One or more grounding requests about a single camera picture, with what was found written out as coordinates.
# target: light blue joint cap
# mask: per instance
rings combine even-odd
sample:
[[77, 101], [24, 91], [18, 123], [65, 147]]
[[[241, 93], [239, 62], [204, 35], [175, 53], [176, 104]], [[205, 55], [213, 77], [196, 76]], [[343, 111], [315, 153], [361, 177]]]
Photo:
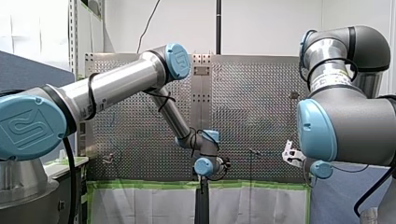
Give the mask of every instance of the light blue joint cap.
[[326, 111], [312, 99], [301, 101], [297, 110], [301, 151], [309, 158], [334, 161], [337, 156], [337, 139]]
[[310, 171], [319, 179], [327, 179], [332, 176], [332, 165], [326, 161], [315, 161], [312, 163]]
[[218, 144], [220, 142], [220, 134], [218, 131], [213, 131], [213, 130], [204, 130], [204, 133], [202, 133], [202, 137], [205, 139], [212, 141], [212, 139], [209, 137], [212, 137], [213, 140]]
[[189, 75], [191, 67], [190, 57], [181, 45], [166, 45], [165, 60], [174, 80], [181, 80]]
[[65, 136], [66, 118], [53, 102], [37, 96], [0, 98], [0, 160], [28, 161], [55, 149]]
[[194, 164], [195, 173], [201, 176], [210, 176], [213, 174], [213, 164], [207, 158], [200, 158]]

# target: robot logo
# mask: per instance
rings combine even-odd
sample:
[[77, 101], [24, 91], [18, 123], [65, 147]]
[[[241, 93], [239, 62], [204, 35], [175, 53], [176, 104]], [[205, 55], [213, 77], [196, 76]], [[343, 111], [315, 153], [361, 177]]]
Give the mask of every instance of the robot logo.
[[0, 130], [19, 150], [24, 150], [53, 136], [48, 122], [39, 109], [26, 110], [1, 120]]
[[186, 54], [183, 50], [176, 53], [176, 62], [181, 68], [187, 68], [188, 59], [186, 58]]

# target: pegboard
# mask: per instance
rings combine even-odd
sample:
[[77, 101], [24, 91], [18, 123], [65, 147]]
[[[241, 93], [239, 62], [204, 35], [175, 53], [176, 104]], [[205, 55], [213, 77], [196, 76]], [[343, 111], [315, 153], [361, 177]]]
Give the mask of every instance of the pegboard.
[[[88, 74], [102, 73], [135, 60], [135, 54], [86, 54], [86, 69]], [[187, 123], [190, 85], [189, 78], [167, 85]], [[139, 92], [113, 105], [98, 113], [91, 125], [95, 152], [89, 179], [191, 179], [191, 151], [177, 147], [175, 136], [149, 95]], [[114, 159], [107, 163], [110, 154]]]
[[[87, 54], [86, 69], [105, 72], [136, 59], [135, 54]], [[191, 61], [190, 77], [167, 87], [191, 126], [220, 132], [220, 155], [233, 164], [226, 179], [303, 182], [301, 169], [281, 156], [286, 140], [295, 138], [296, 105], [306, 95], [298, 58], [191, 55]], [[299, 99], [290, 99], [292, 91]], [[89, 179], [191, 179], [191, 152], [175, 145], [157, 110], [149, 96], [138, 93], [97, 115]], [[107, 164], [104, 158], [111, 153], [114, 161]]]
[[296, 140], [296, 105], [307, 93], [298, 58], [214, 55], [212, 74], [212, 128], [233, 162], [227, 178], [302, 182], [302, 170], [281, 157], [286, 140]]

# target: black pole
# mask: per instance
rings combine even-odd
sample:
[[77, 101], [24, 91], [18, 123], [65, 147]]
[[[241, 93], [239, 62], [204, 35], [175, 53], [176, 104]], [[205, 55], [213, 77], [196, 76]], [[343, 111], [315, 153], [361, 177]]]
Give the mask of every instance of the black pole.
[[221, 0], [216, 6], [216, 54], [221, 54]]
[[203, 178], [201, 186], [195, 191], [195, 222], [194, 224], [209, 224], [209, 185]]

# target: robotic arm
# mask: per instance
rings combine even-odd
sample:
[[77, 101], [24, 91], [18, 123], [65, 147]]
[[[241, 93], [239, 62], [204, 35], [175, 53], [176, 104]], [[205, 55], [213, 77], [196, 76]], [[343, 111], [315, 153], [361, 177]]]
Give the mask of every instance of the robotic arm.
[[311, 32], [304, 38], [300, 60], [309, 70], [311, 92], [298, 104], [305, 156], [390, 165], [396, 149], [396, 104], [393, 99], [370, 99], [377, 95], [379, 74], [390, 64], [384, 36], [364, 26]]
[[[171, 44], [142, 53], [134, 63], [61, 88], [47, 85], [2, 97], [0, 161], [29, 161], [46, 155], [74, 133], [80, 122], [144, 91], [162, 107], [163, 117], [179, 144], [201, 151], [202, 158], [195, 163], [197, 174], [213, 175], [224, 169], [226, 163], [217, 157], [219, 134], [217, 137], [214, 132], [193, 134], [176, 104], [167, 100], [165, 85], [187, 77], [190, 67], [186, 50]], [[191, 138], [195, 138], [194, 146], [189, 144]]]

